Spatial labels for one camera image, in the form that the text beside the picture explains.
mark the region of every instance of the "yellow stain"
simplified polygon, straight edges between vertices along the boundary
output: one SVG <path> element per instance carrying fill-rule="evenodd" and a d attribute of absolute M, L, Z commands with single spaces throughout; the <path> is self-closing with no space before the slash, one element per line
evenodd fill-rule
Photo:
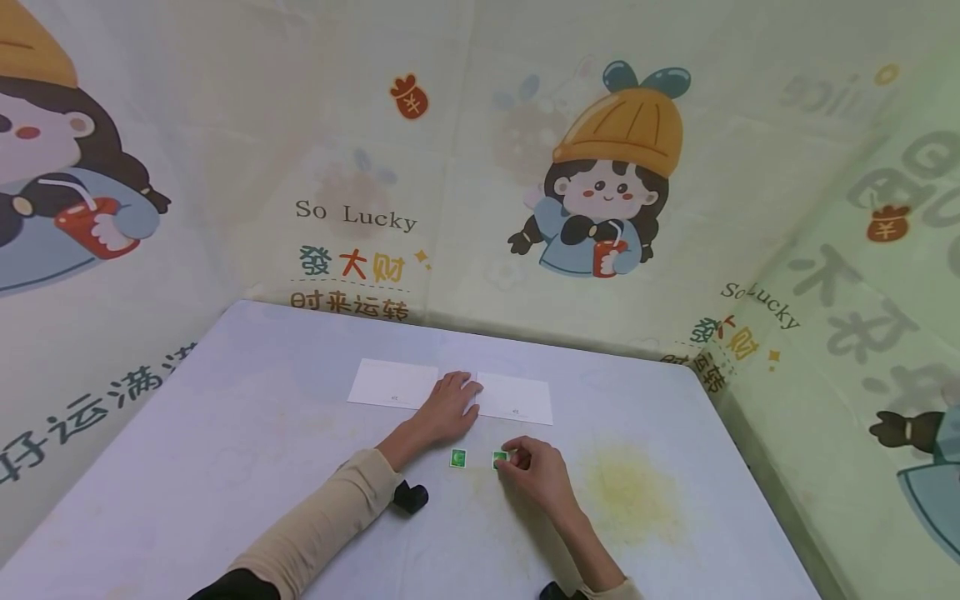
<path fill-rule="evenodd" d="M 581 465 L 586 486 L 577 495 L 604 541 L 686 541 L 677 483 L 646 453 L 627 444 L 600 445 L 585 453 Z"/>

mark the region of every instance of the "white card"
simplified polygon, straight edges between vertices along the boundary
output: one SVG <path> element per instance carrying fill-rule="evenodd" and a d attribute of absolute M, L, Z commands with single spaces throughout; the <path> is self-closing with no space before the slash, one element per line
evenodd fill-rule
<path fill-rule="evenodd" d="M 491 372 L 479 372 L 477 381 L 483 386 L 483 392 L 476 398 L 482 417 L 553 424 L 550 386 L 546 381 Z"/>
<path fill-rule="evenodd" d="M 417 410 L 437 383 L 437 368 L 364 358 L 347 402 Z"/>

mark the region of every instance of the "person's right hand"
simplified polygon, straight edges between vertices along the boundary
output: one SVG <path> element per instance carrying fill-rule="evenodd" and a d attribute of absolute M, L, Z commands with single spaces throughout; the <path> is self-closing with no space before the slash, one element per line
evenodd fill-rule
<path fill-rule="evenodd" d="M 560 450 L 528 436 L 506 442 L 514 452 L 509 461 L 497 461 L 500 476 L 534 501 L 553 521 L 580 510 Z"/>

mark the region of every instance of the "black object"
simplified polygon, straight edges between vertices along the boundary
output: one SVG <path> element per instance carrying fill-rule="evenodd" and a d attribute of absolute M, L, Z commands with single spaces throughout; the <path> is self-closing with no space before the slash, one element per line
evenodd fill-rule
<path fill-rule="evenodd" d="M 540 593 L 540 600 L 587 600 L 587 597 L 580 590 L 574 591 L 572 596 L 567 596 L 557 582 L 552 581 Z"/>
<path fill-rule="evenodd" d="M 426 492 L 424 486 L 415 486 L 411 488 L 404 479 L 394 490 L 394 504 L 408 515 L 414 515 L 418 510 L 426 506 L 430 499 L 430 494 Z"/>

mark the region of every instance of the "person's left hand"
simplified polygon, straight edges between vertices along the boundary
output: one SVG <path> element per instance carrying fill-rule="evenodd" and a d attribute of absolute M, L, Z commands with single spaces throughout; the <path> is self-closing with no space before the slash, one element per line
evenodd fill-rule
<path fill-rule="evenodd" d="M 483 392 L 483 386 L 470 381 L 470 373 L 455 371 L 433 386 L 433 392 L 417 413 L 410 419 L 418 435 L 428 445 L 450 444 L 464 437 L 480 414 L 480 406 L 467 405 L 474 396 Z"/>

